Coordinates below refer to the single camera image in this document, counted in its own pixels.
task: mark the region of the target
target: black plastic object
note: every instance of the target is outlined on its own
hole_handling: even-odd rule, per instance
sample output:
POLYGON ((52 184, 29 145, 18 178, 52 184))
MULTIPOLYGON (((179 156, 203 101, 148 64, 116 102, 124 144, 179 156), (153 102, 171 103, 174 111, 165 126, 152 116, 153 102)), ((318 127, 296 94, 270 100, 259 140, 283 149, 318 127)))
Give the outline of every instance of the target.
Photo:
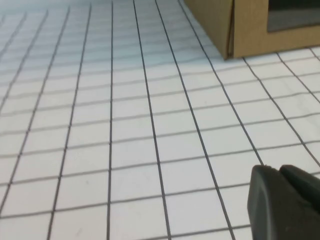
POLYGON ((291 165, 254 166, 247 204, 253 240, 320 240, 319 187, 291 165))

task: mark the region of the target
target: brown cardboard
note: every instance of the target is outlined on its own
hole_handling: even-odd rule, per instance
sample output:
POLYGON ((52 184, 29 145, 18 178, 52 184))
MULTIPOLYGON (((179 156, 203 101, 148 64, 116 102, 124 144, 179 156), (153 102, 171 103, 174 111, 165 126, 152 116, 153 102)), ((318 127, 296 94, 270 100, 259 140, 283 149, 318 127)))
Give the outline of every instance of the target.
POLYGON ((185 0, 226 58, 320 45, 320 25, 268 32, 269 0, 185 0))
POLYGON ((224 58, 228 57, 233 0, 185 0, 224 58))

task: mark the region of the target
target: white surface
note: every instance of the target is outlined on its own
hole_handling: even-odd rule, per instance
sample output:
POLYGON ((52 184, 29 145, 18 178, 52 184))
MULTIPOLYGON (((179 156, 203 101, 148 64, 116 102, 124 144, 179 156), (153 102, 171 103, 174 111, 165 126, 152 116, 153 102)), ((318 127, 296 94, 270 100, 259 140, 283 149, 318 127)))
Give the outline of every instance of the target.
POLYGON ((1 240, 250 240, 254 165, 320 172, 320 48, 224 61, 157 3, 0 0, 1 240))

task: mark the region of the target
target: box opening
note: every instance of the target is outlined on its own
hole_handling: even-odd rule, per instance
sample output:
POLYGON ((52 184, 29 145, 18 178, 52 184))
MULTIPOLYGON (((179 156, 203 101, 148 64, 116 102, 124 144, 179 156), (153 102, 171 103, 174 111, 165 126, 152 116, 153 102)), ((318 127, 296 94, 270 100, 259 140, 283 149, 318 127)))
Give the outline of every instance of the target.
POLYGON ((268 32, 320 25, 320 0, 269 0, 268 32))

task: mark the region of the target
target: table surface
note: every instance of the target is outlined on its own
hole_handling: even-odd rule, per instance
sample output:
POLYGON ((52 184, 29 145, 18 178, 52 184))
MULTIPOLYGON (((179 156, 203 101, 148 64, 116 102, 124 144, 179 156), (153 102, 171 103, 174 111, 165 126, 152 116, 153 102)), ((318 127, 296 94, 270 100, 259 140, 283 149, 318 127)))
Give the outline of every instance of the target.
POLYGON ((253 166, 320 176, 320 47, 224 61, 177 0, 37 3, 0 1, 1 240, 250 240, 253 166))

